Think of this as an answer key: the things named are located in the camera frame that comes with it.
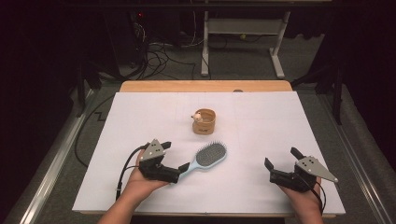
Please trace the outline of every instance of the person's left hand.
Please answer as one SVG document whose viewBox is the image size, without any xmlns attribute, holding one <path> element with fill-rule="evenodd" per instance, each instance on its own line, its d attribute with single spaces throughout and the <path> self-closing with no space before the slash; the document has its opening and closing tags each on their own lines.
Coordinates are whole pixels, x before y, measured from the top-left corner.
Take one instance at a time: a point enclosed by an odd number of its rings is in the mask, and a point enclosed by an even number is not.
<svg viewBox="0 0 396 224">
<path fill-rule="evenodd" d="M 155 189 L 159 189 L 163 186 L 168 185 L 168 182 L 159 180 L 148 180 L 143 177 L 140 170 L 137 168 L 139 166 L 139 158 L 143 155 L 145 150 L 140 150 L 139 155 L 136 159 L 136 167 L 132 170 L 129 176 L 128 183 L 125 186 L 123 193 L 120 198 L 132 200 L 136 206 L 138 206 L 143 200 L 145 200 Z"/>
</svg>

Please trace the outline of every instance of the light blue hairbrush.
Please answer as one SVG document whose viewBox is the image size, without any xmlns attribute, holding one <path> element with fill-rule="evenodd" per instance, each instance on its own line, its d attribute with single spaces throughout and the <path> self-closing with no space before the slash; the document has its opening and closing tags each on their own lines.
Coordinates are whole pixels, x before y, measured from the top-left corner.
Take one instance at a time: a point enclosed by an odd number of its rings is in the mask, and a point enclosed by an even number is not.
<svg viewBox="0 0 396 224">
<path fill-rule="evenodd" d="M 211 142 L 202 147 L 195 155 L 189 169 L 182 173 L 179 178 L 187 175 L 195 169 L 209 169 L 220 163 L 227 155 L 227 148 L 221 142 Z"/>
</svg>

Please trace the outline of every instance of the hairbrush bristles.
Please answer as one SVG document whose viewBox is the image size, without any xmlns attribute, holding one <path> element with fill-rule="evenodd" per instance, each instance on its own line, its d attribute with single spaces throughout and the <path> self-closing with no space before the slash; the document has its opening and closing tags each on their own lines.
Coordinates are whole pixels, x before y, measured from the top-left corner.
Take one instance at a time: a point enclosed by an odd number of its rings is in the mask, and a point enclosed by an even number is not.
<svg viewBox="0 0 396 224">
<path fill-rule="evenodd" d="M 222 159 L 227 153 L 226 146 L 221 142 L 211 142 L 202 147 L 196 154 L 196 161 L 201 166 L 210 166 Z"/>
</svg>

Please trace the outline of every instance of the white tabletop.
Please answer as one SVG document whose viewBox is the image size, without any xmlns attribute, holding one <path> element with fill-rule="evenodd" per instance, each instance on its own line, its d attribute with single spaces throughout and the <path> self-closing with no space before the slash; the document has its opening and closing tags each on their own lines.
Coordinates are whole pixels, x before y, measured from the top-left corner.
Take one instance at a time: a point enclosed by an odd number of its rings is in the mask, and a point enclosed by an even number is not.
<svg viewBox="0 0 396 224">
<path fill-rule="evenodd" d="M 191 115 L 200 108 L 217 114 L 210 135 L 192 131 Z M 326 166 L 294 91 L 119 92 L 73 210 L 105 212 L 115 202 L 128 156 L 154 138 L 172 142 L 163 159 L 163 165 L 172 168 L 192 161 L 197 150 L 211 141 L 225 144 L 228 154 L 212 169 L 195 170 L 177 184 L 156 190 L 136 213 L 287 217 L 292 214 L 289 200 L 269 182 L 265 158 L 277 170 L 292 172 L 296 159 L 290 149 L 296 147 Z M 344 214 L 334 183 L 323 180 L 322 186 L 327 195 L 324 215 Z"/>
</svg>

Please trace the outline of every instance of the human arm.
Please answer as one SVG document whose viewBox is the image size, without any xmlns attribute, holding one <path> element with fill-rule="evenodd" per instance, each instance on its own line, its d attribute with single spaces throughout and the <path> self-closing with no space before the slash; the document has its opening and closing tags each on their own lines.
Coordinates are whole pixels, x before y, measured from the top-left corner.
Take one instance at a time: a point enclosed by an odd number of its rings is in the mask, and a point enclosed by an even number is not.
<svg viewBox="0 0 396 224">
<path fill-rule="evenodd" d="M 141 150 L 137 158 L 140 158 L 143 153 L 144 150 Z M 116 202 L 102 216 L 98 224 L 129 224 L 136 207 L 141 202 L 143 202 L 155 189 L 159 189 L 168 184 L 168 182 L 164 181 L 147 180 L 145 177 L 143 177 L 142 173 L 140 173 L 139 169 L 134 168 L 124 191 L 116 200 Z"/>
<path fill-rule="evenodd" d="M 314 190 L 320 195 L 319 185 L 316 184 Z M 322 224 L 323 218 L 320 213 L 318 198 L 309 190 L 301 193 L 279 186 L 283 192 L 289 197 L 295 216 L 302 224 Z"/>
</svg>

